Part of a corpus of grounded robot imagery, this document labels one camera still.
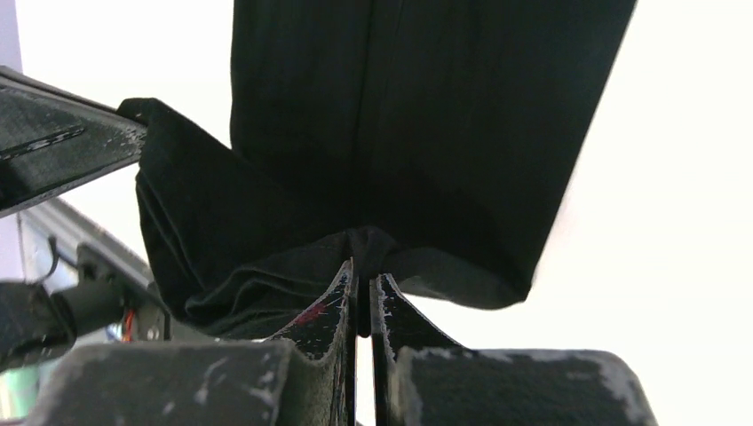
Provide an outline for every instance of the white background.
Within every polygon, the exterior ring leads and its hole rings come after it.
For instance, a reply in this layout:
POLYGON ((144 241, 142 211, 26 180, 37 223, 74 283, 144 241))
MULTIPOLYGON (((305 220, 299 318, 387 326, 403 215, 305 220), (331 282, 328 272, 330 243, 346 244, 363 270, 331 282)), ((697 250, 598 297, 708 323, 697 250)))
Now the white background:
MULTIPOLYGON (((17 0, 25 73, 157 97, 227 143, 232 2, 17 0)), ((661 425, 751 425, 753 2, 642 0, 529 300, 416 300, 473 348, 613 351, 661 425)), ((71 201, 142 256, 129 168, 71 201)), ((373 422, 368 347, 359 418, 373 422)))
MULTIPOLYGON (((21 70, 18 26, 12 0, 0 0, 0 65, 21 70)), ((19 237, 15 215, 0 219, 0 280, 24 278, 19 237)))

